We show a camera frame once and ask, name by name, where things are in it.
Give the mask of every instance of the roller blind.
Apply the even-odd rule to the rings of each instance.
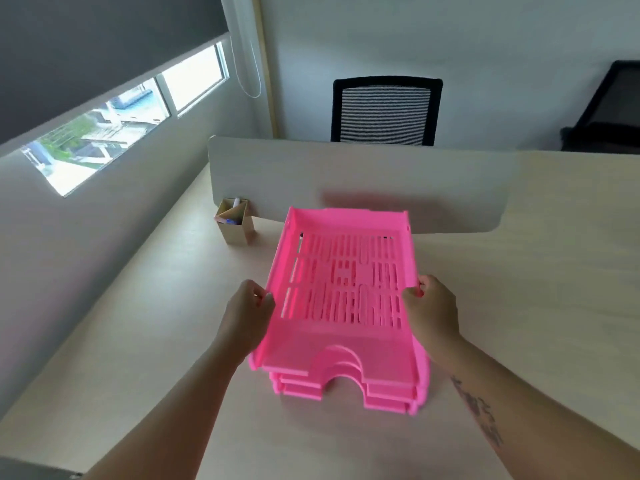
[[[0,0],[0,144],[226,31],[220,0]]]

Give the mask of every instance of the forearm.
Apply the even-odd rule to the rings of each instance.
[[[471,343],[460,338],[433,354],[516,480],[637,478],[640,452]]]
[[[214,343],[85,478],[194,479],[237,367],[228,357],[226,350]]]

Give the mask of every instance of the pink plastic tray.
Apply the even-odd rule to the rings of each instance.
[[[251,368],[277,394],[320,400],[348,377],[364,407],[416,414],[429,361],[400,293],[417,282],[407,212],[290,208],[266,286],[276,309]]]

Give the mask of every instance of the tattoo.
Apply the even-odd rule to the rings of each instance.
[[[476,416],[476,421],[480,425],[484,435],[496,447],[500,448],[504,444],[498,427],[495,424],[495,418],[491,412],[491,406],[482,398],[469,394],[462,388],[462,381],[455,376],[451,377],[453,386],[458,394],[467,403],[468,408]]]

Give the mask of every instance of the person's left hand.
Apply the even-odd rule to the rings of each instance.
[[[271,293],[254,281],[243,281],[227,304],[214,344],[240,364],[260,345],[275,306]]]

